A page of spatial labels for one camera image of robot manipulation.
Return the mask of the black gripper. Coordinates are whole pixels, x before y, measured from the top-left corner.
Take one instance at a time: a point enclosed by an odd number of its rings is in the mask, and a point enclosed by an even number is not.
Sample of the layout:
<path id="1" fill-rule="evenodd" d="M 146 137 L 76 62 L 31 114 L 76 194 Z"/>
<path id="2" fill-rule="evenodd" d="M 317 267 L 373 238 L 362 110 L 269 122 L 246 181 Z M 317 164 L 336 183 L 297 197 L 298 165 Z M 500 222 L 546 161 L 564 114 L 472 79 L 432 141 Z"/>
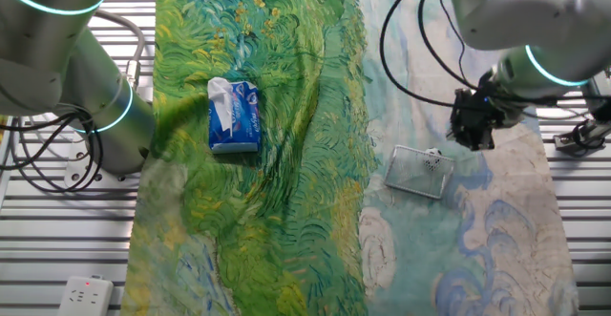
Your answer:
<path id="1" fill-rule="evenodd" d="M 451 127 L 447 133 L 447 140 L 465 148 L 472 148 L 473 141 L 469 130 L 477 130 L 474 135 L 475 150 L 495 148 L 492 129 L 500 128 L 505 120 L 505 113 L 493 103 L 497 87 L 498 84 L 493 81 L 493 74 L 485 73 L 479 78 L 475 90 L 454 91 Z"/>

